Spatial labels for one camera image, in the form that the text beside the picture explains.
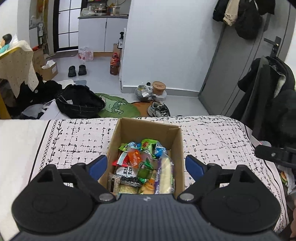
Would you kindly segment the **right hand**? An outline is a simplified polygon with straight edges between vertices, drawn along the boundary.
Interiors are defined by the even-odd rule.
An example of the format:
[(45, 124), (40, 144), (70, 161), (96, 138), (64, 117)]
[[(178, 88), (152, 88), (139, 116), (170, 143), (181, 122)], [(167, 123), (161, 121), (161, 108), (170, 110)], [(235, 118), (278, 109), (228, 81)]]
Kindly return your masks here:
[(290, 224), (291, 235), (290, 240), (296, 240), (296, 205), (293, 210), (293, 221)]

